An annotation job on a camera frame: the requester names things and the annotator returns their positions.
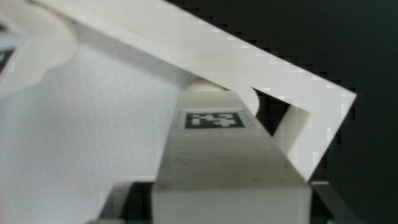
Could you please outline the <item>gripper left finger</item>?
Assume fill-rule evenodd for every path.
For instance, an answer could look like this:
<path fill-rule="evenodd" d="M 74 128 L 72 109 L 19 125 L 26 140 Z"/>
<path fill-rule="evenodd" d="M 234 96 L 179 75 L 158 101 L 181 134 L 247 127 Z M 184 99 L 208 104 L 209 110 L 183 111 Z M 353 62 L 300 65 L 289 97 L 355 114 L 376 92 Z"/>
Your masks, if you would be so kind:
<path fill-rule="evenodd" d="M 97 217 L 85 224 L 152 224 L 151 182 L 117 183 Z"/>

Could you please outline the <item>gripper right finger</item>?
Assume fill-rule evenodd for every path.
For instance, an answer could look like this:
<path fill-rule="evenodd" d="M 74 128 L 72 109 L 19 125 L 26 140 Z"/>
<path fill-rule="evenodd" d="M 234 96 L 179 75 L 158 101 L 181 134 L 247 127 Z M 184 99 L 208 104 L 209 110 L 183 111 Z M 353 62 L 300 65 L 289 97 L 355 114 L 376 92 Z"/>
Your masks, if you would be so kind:
<path fill-rule="evenodd" d="M 362 220 L 353 215 L 330 183 L 327 181 L 312 181 L 311 187 L 330 214 L 330 218 L 321 224 L 362 224 Z"/>

